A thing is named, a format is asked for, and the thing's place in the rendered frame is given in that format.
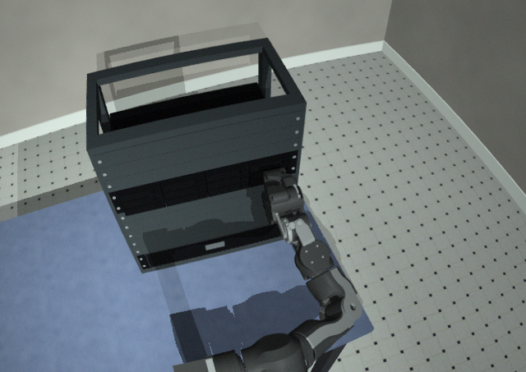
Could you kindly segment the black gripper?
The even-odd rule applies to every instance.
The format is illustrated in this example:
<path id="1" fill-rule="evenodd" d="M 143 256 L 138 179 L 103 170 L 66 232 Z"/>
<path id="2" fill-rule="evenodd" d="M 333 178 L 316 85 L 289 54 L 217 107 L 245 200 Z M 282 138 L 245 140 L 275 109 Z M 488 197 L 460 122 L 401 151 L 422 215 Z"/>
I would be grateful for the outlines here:
<path id="1" fill-rule="evenodd" d="M 264 203 L 265 215 L 270 225 L 278 223 L 282 237 L 285 239 L 287 230 L 280 219 L 302 213 L 304 206 L 302 190 L 296 186 L 293 176 L 286 173 L 285 168 L 264 171 L 263 178 L 267 192 L 267 201 Z M 280 181 L 282 185 L 279 184 Z"/>

